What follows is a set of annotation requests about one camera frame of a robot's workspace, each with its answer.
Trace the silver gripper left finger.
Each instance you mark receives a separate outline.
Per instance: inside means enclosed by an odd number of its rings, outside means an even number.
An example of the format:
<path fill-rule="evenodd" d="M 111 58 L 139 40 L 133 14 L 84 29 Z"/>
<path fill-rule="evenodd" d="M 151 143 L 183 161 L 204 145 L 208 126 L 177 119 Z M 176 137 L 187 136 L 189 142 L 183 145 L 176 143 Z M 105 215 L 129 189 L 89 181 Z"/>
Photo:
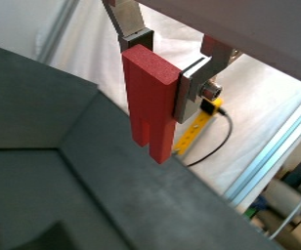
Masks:
<path fill-rule="evenodd" d="M 109 17 L 120 51 L 140 44 L 152 50 L 153 31 L 145 27 L 140 6 L 135 0 L 100 0 Z"/>

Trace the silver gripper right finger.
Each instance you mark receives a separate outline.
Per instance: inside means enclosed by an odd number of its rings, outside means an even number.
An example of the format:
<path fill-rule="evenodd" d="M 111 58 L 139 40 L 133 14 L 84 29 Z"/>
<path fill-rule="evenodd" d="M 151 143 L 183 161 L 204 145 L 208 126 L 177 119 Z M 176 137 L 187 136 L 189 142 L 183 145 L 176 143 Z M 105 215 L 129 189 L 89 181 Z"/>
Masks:
<path fill-rule="evenodd" d="M 177 123 L 184 123 L 192 116 L 203 100 L 213 101 L 219 97 L 221 87 L 215 83 L 215 77 L 241 55 L 208 35 L 203 36 L 200 53 L 204 56 L 179 73 L 172 112 Z"/>

